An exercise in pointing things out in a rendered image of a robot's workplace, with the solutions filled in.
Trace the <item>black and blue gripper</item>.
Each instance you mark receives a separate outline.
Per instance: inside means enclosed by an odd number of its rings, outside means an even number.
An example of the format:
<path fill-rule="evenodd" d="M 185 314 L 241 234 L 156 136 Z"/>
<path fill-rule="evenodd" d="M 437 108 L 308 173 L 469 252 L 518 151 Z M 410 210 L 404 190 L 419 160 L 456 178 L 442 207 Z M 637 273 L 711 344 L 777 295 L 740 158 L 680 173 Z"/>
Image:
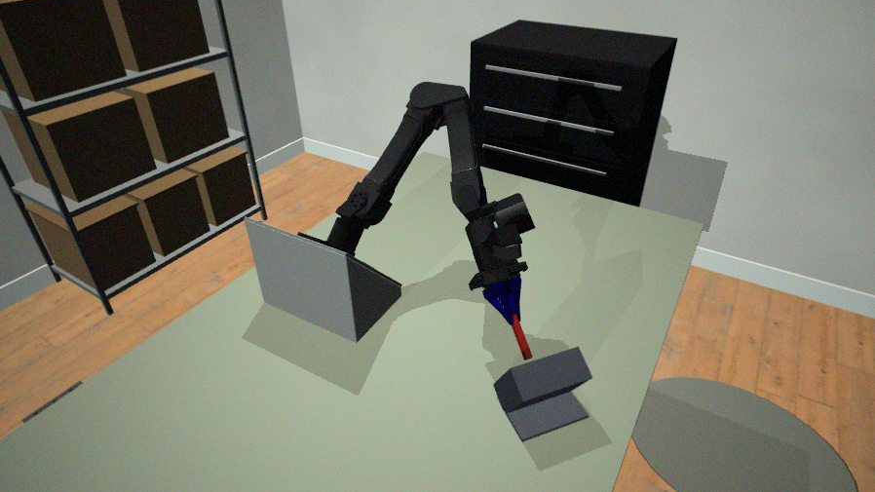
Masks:
<path fill-rule="evenodd" d="M 476 273 L 469 282 L 470 290 L 484 288 L 482 291 L 484 298 L 501 313 L 509 325 L 512 325 L 514 323 L 513 315 L 516 315 L 520 322 L 521 277 L 519 272 L 524 272 L 527 269 L 527 264 L 523 261 Z"/>

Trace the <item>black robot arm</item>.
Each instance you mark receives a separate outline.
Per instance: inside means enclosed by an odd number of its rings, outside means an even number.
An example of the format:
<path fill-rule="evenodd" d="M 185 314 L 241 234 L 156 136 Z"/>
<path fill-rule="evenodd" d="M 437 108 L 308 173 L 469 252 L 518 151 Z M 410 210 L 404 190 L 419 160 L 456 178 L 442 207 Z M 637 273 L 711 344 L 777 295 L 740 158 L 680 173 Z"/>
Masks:
<path fill-rule="evenodd" d="M 409 98 L 399 128 L 380 159 L 336 210 L 341 217 L 336 218 L 327 241 L 300 232 L 297 235 L 355 257 L 363 230 L 383 220 L 401 177 L 424 141 L 434 130 L 447 126 L 452 201 L 470 222 L 465 230 L 478 270 L 518 263 L 522 256 L 519 234 L 535 226 L 519 193 L 487 203 L 476 147 L 477 115 L 466 89 L 422 82 Z"/>

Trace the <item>red peg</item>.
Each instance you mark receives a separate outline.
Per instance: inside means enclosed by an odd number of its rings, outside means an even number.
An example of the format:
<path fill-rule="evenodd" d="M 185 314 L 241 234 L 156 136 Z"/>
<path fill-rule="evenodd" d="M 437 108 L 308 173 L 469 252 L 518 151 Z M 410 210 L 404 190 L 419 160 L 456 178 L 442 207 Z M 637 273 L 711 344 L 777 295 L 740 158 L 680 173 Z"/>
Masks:
<path fill-rule="evenodd" d="M 518 321 L 516 315 L 513 315 L 514 323 L 512 324 L 512 328 L 514 331 L 515 338 L 517 340 L 518 346 L 521 350 L 524 360 L 528 360 L 532 358 L 532 354 L 530 352 L 529 346 L 527 344 L 526 338 L 522 331 L 521 325 Z"/>

